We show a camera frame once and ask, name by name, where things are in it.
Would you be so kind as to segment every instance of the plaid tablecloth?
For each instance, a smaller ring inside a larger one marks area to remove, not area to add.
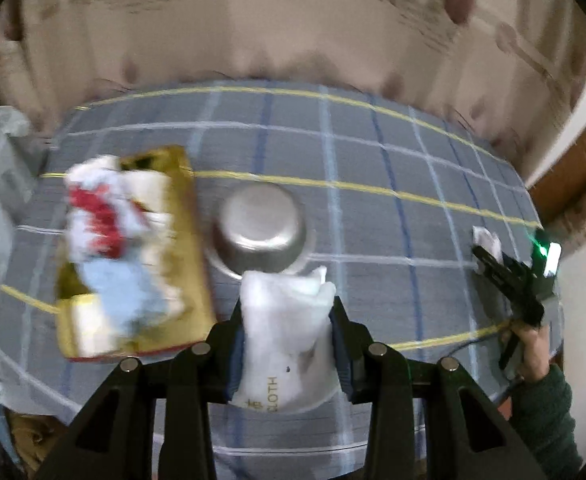
[[[317,232],[309,268],[329,269],[351,319],[409,358],[434,362],[490,332],[505,303],[473,272],[471,228],[496,232],[528,260],[538,222],[524,185],[486,142],[418,110],[356,92],[275,82],[212,82],[87,104],[55,137],[47,172],[18,228],[0,295],[0,351],[31,396],[70,421],[112,364],[70,363],[55,339],[55,251],[66,211],[56,174],[99,153],[186,147],[202,219],[241,180],[278,182],[306,206]],[[210,270],[227,317],[239,284]],[[553,346],[561,341],[553,322]],[[498,346],[458,359],[493,399],[506,389]],[[312,412],[272,416],[211,406],[220,478],[328,478],[363,464],[369,406],[342,394]],[[156,415],[156,453],[164,406]],[[423,417],[416,404],[418,453]]]

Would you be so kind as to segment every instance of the stainless steel bowl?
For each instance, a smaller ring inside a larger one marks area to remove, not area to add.
[[[218,205],[210,236],[211,263],[236,279],[245,270],[299,272],[314,245],[302,204],[283,187],[266,182],[234,189]]]

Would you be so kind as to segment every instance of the gold tray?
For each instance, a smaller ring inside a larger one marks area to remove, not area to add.
[[[194,176],[181,146],[164,146],[140,155],[120,159],[122,170],[155,170],[166,174],[167,212],[172,215],[175,239],[164,254],[166,281],[182,291],[184,312],[145,329],[123,343],[113,355],[144,355],[184,348],[202,341],[215,323],[206,277],[198,225]],[[99,360],[105,356],[82,357],[74,336],[71,298],[91,291],[80,281],[66,248],[60,250],[57,275],[57,340],[62,354],[71,360]]]

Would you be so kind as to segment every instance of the human hand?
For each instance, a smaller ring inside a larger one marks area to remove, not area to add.
[[[539,330],[521,320],[513,320],[510,330],[524,345],[522,364],[518,373],[527,383],[537,383],[548,375],[551,369],[550,328],[548,325]]]

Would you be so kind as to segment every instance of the green sleeve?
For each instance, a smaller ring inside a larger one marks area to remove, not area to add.
[[[569,413],[571,400],[570,386],[556,365],[541,381],[520,384],[512,394],[510,423],[549,480],[571,480],[582,464]]]

